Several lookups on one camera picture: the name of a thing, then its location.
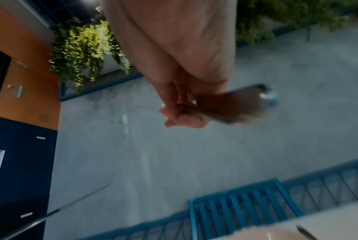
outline hand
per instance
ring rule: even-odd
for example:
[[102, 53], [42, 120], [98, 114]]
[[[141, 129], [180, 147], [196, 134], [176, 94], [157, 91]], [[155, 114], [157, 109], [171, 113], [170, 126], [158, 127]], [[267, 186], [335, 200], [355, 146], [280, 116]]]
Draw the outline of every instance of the hand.
[[207, 125], [176, 104], [226, 90], [236, 6], [236, 0], [102, 0], [123, 51], [164, 102], [166, 127]]

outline gray concrete ground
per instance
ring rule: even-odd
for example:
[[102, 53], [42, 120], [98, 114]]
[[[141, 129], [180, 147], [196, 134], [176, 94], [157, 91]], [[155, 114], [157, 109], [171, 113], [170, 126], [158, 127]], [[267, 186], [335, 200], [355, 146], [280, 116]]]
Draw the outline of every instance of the gray concrete ground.
[[287, 179], [358, 157], [358, 22], [237, 50], [230, 88], [273, 86], [277, 111], [245, 128], [165, 129], [145, 79], [62, 103], [49, 210], [111, 186], [47, 221], [72, 240], [168, 216], [187, 199]]

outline wall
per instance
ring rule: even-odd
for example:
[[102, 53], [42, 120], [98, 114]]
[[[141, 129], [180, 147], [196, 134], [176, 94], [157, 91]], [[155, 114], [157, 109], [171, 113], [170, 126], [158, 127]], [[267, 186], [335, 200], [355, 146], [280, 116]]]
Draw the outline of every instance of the wall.
[[[0, 51], [12, 58], [0, 92], [0, 117], [57, 130], [60, 102], [58, 79], [49, 72], [51, 47], [1, 7]], [[17, 84], [23, 85], [21, 98], [8, 88]]]
[[237, 50], [230, 89], [263, 82], [281, 104], [250, 127], [164, 128], [145, 79], [62, 103], [45, 240], [78, 239], [166, 217], [187, 199], [358, 158], [358, 22]]

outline concrete floor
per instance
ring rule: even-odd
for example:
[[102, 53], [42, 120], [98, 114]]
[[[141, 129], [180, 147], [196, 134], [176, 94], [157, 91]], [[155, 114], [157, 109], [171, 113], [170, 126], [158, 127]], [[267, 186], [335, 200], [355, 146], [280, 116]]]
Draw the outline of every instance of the concrete floor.
[[358, 22], [311, 35], [237, 50], [230, 88], [263, 82], [281, 96], [251, 127], [165, 129], [145, 79], [63, 102], [49, 210], [111, 186], [49, 219], [45, 239], [132, 226], [184, 210], [189, 198], [357, 158]]

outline orange wall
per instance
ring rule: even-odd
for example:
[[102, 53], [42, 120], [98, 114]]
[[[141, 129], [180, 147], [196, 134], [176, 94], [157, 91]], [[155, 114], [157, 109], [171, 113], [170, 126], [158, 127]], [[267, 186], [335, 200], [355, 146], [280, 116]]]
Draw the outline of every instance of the orange wall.
[[[49, 72], [51, 50], [0, 7], [0, 51], [12, 58], [0, 92], [0, 117], [58, 130], [58, 79]], [[17, 84], [23, 86], [20, 98], [14, 97], [15, 88], [8, 88]]]

